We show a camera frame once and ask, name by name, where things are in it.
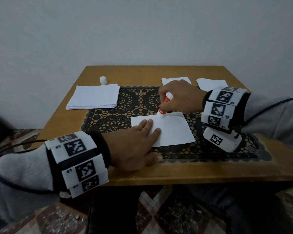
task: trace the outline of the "jeans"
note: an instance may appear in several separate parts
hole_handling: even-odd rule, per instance
[[[276,192],[293,182],[235,182],[178,185],[196,201],[223,219],[226,233],[293,234],[293,223]],[[99,188],[91,204],[87,234],[136,234],[140,186]]]

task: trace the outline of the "placemat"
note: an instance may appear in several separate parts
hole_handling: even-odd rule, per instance
[[[131,127],[130,117],[156,114],[160,106],[157,86],[121,87],[117,107],[90,109],[82,125],[83,131],[99,130],[112,132]],[[163,162],[207,161],[270,161],[271,155],[253,134],[242,134],[242,141],[233,153],[227,153],[203,137],[206,126],[201,122],[201,113],[184,114],[195,137],[194,143],[153,148],[163,154]]]

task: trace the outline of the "marble floor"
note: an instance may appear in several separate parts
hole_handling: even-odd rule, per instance
[[[0,149],[24,141],[35,140],[39,130],[15,130],[1,144]],[[29,145],[10,149],[5,153],[26,150]],[[277,194],[293,220],[293,189]],[[171,185],[146,186],[141,193],[136,217],[139,234],[159,233],[225,233],[225,223],[195,202],[189,202]],[[5,234],[47,234],[85,232],[87,215],[62,203],[36,210],[30,216],[0,230]]]

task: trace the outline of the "glue stick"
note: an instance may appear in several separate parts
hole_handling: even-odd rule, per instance
[[[165,98],[164,102],[168,102],[168,101],[172,100],[172,97],[173,97],[172,94],[170,92],[168,92],[166,94],[166,98]],[[159,109],[157,112],[157,115],[160,117],[164,117],[166,113],[167,112],[163,112],[161,109]]]

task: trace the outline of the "table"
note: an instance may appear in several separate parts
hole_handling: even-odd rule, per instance
[[[197,78],[209,78],[224,79],[230,87],[246,88],[223,66],[87,66],[37,139],[52,139],[79,131],[88,110],[66,110],[66,104],[77,85],[100,85],[100,76],[105,76],[108,84],[121,86],[160,86],[162,77],[188,77],[193,85],[197,85]],[[106,185],[293,180],[293,151],[278,141],[258,137],[272,155],[272,161],[163,163],[133,172],[109,167],[110,182]]]

